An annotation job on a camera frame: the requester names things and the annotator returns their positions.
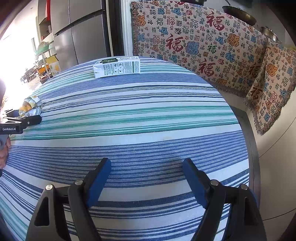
floor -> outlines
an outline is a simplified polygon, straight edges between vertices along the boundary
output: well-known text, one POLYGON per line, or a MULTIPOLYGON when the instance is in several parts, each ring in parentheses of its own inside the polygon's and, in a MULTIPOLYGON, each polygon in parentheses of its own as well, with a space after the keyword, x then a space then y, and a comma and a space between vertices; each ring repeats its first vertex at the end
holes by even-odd
POLYGON ((7 96, 7 101, 5 102, 2 111, 9 109, 19 109, 23 103, 23 100, 30 96, 41 85, 42 84, 40 83, 39 77, 35 77, 29 83, 22 83, 20 89, 16 89, 15 92, 7 96))

wok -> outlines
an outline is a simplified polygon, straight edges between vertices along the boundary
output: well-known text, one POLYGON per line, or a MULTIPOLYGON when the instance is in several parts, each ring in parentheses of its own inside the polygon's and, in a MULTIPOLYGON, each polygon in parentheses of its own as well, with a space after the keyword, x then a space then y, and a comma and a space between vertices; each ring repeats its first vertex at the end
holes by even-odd
POLYGON ((257 22, 256 19, 248 14, 247 12, 245 12, 244 10, 242 10, 241 8, 238 8, 238 7, 232 7, 229 3, 228 0, 225 0, 229 6, 223 6, 223 11, 224 13, 227 13, 231 16, 234 16, 242 21, 244 21, 245 23, 251 25, 251 26, 254 26, 255 23, 257 22))

blue striped fabric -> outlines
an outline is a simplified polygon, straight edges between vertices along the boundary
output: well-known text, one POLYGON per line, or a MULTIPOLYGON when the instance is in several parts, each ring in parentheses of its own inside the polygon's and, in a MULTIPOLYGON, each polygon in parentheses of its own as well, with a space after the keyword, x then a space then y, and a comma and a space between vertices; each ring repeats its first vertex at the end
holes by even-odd
MULTIPOLYGON (((0 210, 25 240, 47 184, 83 178, 103 157, 112 170, 90 214, 104 240, 188 241, 204 213, 182 172, 195 165, 224 185, 249 182, 240 125, 211 85, 180 66, 141 59, 141 73, 95 79, 90 61, 47 81, 33 95, 42 122, 12 135, 0 178, 0 210)), ((221 240, 229 205, 215 240, 221 240)), ((78 240, 69 206, 65 216, 78 240)))

frying pan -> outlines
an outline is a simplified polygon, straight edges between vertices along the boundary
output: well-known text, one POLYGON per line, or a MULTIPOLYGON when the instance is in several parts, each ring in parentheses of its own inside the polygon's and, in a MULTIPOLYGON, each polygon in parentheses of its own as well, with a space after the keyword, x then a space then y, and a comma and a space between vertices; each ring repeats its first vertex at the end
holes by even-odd
POLYGON ((254 26, 255 23, 257 22, 256 19, 248 14, 247 12, 245 12, 244 10, 242 10, 241 8, 238 8, 238 7, 232 7, 229 3, 228 0, 225 0, 229 6, 223 6, 223 11, 224 13, 227 13, 231 16, 234 16, 242 21, 244 21, 245 23, 251 25, 251 26, 254 26))
POLYGON ((279 43, 279 44, 281 43, 281 41, 279 41, 277 35, 275 35, 275 33, 269 27, 267 27, 267 26, 261 27, 260 32, 262 34, 264 34, 266 37, 272 39, 274 42, 279 43))

blue gripper pad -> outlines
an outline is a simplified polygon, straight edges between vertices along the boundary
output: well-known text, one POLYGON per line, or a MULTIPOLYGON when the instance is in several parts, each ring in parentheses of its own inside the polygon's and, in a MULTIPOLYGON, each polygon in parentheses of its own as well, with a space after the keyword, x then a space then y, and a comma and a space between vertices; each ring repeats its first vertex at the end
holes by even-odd
POLYGON ((209 199, 208 193, 210 191, 209 178, 203 171, 199 171, 190 158, 183 161, 183 173, 187 182, 194 194, 196 201, 207 208, 209 199))
POLYGON ((93 181, 91 187, 88 192, 88 199, 86 201, 86 205, 88 208, 95 205, 101 195, 101 192, 104 188, 104 185, 108 179, 108 176, 111 171, 111 161, 107 159, 106 163, 96 176, 96 179, 93 181))

